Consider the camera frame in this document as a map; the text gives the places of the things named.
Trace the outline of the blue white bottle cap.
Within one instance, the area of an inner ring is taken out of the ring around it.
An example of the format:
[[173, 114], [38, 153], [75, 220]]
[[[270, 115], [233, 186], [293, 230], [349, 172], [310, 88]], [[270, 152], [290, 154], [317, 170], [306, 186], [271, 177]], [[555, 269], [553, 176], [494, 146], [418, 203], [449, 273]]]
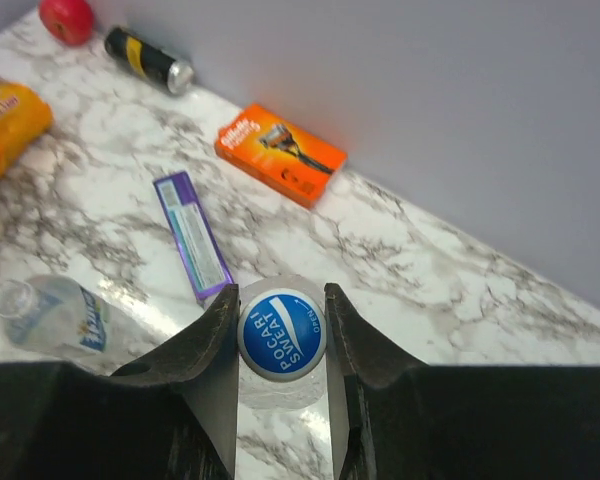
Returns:
[[320, 362], [327, 344], [322, 308], [297, 289], [274, 288], [241, 311], [238, 345], [245, 363], [262, 378], [298, 380]]

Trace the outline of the large clear plastic bottle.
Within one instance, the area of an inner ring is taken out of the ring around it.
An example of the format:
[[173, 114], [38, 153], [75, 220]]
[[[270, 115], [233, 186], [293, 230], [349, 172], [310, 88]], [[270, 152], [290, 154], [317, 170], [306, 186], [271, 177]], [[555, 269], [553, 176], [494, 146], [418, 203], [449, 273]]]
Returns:
[[[243, 288], [240, 292], [240, 314], [257, 295], [274, 288], [290, 288], [304, 292], [318, 303], [324, 313], [324, 296], [316, 284], [300, 275], [283, 275], [262, 279]], [[251, 408], [299, 410], [313, 405], [326, 391], [324, 355], [310, 373], [288, 383], [262, 378], [245, 363], [242, 356], [241, 359], [246, 365], [246, 370], [240, 378], [242, 402]]]

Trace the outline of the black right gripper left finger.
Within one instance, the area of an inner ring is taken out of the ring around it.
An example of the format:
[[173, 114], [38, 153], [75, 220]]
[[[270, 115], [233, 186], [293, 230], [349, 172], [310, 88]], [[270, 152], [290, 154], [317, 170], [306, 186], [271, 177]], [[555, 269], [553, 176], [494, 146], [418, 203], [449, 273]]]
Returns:
[[239, 289], [109, 376], [0, 363], [0, 479], [230, 479]]

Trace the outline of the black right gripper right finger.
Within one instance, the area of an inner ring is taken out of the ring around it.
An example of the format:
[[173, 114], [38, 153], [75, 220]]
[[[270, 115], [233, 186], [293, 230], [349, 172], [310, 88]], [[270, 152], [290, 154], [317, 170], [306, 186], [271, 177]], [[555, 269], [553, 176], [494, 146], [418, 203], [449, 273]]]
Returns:
[[338, 479], [600, 479], [600, 367], [429, 365], [324, 288]]

